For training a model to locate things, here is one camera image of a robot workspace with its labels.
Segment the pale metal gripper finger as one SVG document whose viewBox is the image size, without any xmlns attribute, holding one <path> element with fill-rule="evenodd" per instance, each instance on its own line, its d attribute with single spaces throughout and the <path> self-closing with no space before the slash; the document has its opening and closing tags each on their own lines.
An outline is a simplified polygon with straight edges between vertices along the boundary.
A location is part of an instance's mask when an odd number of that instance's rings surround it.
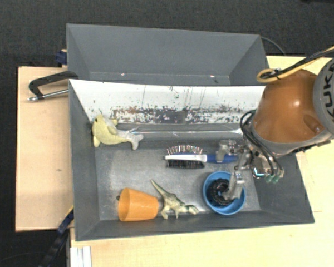
<svg viewBox="0 0 334 267">
<path fill-rule="evenodd" d="M 238 160 L 238 143 L 236 140 L 219 141 L 219 149 L 215 153 L 217 163 L 227 163 Z"/>
<path fill-rule="evenodd" d="M 229 179 L 228 190 L 222 193 L 222 197 L 229 201 L 240 198 L 244 183 L 242 174 L 240 172 L 233 172 Z"/>
</svg>

